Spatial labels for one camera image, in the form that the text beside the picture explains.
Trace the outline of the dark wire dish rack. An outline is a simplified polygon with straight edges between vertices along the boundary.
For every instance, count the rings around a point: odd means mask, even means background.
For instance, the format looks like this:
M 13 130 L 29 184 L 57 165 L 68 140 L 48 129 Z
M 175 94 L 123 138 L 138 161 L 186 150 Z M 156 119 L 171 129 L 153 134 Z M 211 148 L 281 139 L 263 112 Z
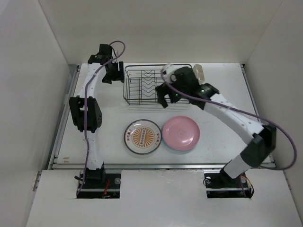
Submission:
M 124 68 L 123 98 L 129 105 L 157 105 L 155 88 L 163 83 L 165 64 L 128 64 Z

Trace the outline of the pink plate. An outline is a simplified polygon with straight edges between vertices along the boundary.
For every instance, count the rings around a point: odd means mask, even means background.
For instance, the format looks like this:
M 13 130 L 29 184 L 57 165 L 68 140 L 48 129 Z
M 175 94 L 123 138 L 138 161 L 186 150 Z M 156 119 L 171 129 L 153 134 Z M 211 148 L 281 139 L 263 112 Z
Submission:
M 187 116 L 176 116 L 164 124 L 162 137 L 166 141 L 199 141 L 200 129 L 193 119 Z

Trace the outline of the white plate with red print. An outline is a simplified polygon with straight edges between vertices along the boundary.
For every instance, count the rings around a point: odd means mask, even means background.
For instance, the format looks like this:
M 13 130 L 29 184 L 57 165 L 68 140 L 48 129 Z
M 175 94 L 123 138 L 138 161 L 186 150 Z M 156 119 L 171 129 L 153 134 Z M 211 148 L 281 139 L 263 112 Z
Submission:
M 130 123 L 124 132 L 124 143 L 133 143 L 139 148 L 149 147 L 152 143 L 161 144 L 162 132 L 159 126 L 147 119 Z

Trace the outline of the white plate with flower outline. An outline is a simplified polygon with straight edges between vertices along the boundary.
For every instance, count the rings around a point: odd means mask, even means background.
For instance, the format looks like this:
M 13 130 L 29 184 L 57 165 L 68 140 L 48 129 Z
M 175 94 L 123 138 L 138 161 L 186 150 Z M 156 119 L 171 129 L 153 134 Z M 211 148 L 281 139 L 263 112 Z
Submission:
M 154 151 L 156 151 L 159 148 L 160 143 L 159 144 L 152 143 L 149 147 L 146 147 L 146 148 L 139 148 L 139 147 L 135 146 L 133 143 L 130 143 L 130 144 L 126 143 L 125 145 L 134 154 L 148 155 L 148 154 L 151 154 Z

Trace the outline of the blue plate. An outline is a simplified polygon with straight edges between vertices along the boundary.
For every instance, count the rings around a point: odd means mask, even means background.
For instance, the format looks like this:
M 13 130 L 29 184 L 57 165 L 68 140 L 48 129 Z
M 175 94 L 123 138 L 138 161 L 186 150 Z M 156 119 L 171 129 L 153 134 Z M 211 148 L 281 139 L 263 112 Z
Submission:
M 189 151 L 192 150 L 197 144 L 198 141 L 197 140 L 191 140 L 191 141 L 166 141 L 164 140 L 165 144 L 170 147 L 173 150 L 177 150 L 177 151 Z

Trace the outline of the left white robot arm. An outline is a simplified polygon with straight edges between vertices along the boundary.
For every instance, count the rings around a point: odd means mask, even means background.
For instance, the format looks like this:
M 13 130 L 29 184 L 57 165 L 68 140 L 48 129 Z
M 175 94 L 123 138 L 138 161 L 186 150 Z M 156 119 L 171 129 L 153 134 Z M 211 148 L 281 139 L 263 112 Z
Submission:
M 125 44 L 122 41 L 100 44 L 98 53 L 91 55 L 88 60 L 88 72 L 80 92 L 69 98 L 73 124 L 83 136 L 87 150 L 83 174 L 77 179 L 82 184 L 90 181 L 97 188 L 106 182 L 104 159 L 98 141 L 103 115 L 97 102 L 97 86 L 101 82 L 124 83 L 124 63 L 118 60 L 124 51 Z

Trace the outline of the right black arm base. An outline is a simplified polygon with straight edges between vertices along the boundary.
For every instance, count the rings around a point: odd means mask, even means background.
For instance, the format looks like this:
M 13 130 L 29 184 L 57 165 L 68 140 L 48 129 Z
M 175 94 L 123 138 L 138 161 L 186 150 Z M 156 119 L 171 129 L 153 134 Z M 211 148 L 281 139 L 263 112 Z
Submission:
M 247 198 L 254 195 L 254 187 L 245 173 L 235 179 L 219 170 L 205 170 L 203 184 L 209 199 Z

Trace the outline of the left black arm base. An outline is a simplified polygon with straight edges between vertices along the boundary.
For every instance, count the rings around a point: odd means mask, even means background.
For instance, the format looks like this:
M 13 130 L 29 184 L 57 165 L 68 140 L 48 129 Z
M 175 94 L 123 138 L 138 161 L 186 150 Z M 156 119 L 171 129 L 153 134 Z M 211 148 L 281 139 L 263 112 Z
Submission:
M 117 171 L 86 171 L 85 183 L 82 185 L 83 173 L 74 177 L 78 181 L 77 199 L 119 199 L 122 173 Z

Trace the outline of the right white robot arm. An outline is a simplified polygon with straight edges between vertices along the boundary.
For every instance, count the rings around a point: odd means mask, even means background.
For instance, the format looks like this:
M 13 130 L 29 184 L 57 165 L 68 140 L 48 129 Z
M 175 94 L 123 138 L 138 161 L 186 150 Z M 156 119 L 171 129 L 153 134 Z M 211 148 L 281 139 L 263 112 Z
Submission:
M 200 84 L 191 67 L 178 68 L 166 64 L 160 70 L 164 83 L 155 88 L 158 102 L 166 108 L 171 103 L 186 99 L 190 104 L 213 115 L 231 128 L 246 144 L 245 149 L 229 161 L 215 176 L 215 180 L 229 187 L 243 173 L 259 167 L 276 147 L 276 127 L 264 125 L 246 117 L 242 110 L 233 108 L 224 96 L 209 83 Z

